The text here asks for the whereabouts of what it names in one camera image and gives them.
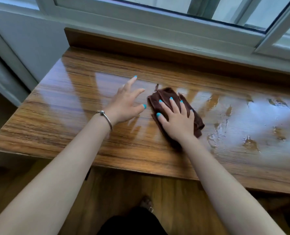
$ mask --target person's left arm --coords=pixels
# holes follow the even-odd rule
[[[146,105],[133,106],[135,98],[144,91],[131,92],[135,81],[136,77],[119,88],[104,109],[112,126],[146,108]],[[0,234],[58,234],[109,130],[106,118],[94,115],[0,214]]]

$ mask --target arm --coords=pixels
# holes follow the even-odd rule
[[[185,105],[181,113],[170,100],[174,113],[163,103],[167,121],[158,113],[158,119],[171,138],[177,140],[187,153],[213,207],[231,234],[284,235],[257,200],[202,146],[194,136],[194,114],[189,118]]]
[[[144,91],[130,92],[135,81],[136,77],[119,88],[104,109],[112,126],[144,110],[145,105],[133,107],[135,98]],[[0,234],[58,234],[109,130],[107,120],[94,115],[0,214]]]

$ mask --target brown cloth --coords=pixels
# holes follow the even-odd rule
[[[156,91],[152,95],[147,97],[147,99],[151,103],[152,108],[154,110],[154,114],[152,114],[152,118],[157,123],[160,131],[163,133],[165,138],[170,142],[171,146],[174,147],[175,149],[181,149],[180,144],[177,141],[175,141],[172,138],[170,138],[170,136],[163,129],[163,127],[160,124],[160,122],[158,121],[158,118],[157,118],[157,115],[156,115],[157,113],[162,113],[163,116],[167,120],[169,120],[168,115],[166,114],[164,109],[159,104],[159,100],[162,100],[172,110],[172,106],[170,104],[170,97],[172,97],[174,99],[174,101],[177,104],[177,106],[179,107],[180,111],[181,111],[180,101],[183,101],[183,103],[184,103],[184,105],[186,107],[186,111],[187,111],[187,116],[188,117],[190,115],[190,110],[193,110],[194,116],[195,116],[195,119],[194,119],[194,135],[195,135],[195,137],[199,138],[202,135],[201,130],[205,127],[205,125],[204,125],[204,123],[202,121],[202,118],[190,106],[190,104],[187,102],[187,100],[185,99],[185,97],[182,94],[179,93],[179,95],[177,95],[174,92],[174,90],[172,90],[171,87],[167,87],[167,88],[164,88],[164,89],[158,89],[158,84],[157,84]]]

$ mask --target person's right arm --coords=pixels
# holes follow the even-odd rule
[[[189,118],[181,102],[181,113],[170,100],[174,113],[163,103],[169,117],[158,120],[171,138],[177,140],[187,153],[214,209],[231,234],[284,235],[257,200],[208,152],[194,136],[194,114]]]

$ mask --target bracelet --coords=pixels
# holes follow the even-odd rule
[[[108,117],[105,115],[105,111],[103,110],[98,110],[97,113],[100,113],[100,115],[104,116],[106,118],[106,120],[108,121],[108,124],[110,126],[110,131],[112,131],[112,125],[111,125],[111,122],[110,120],[108,119]]]

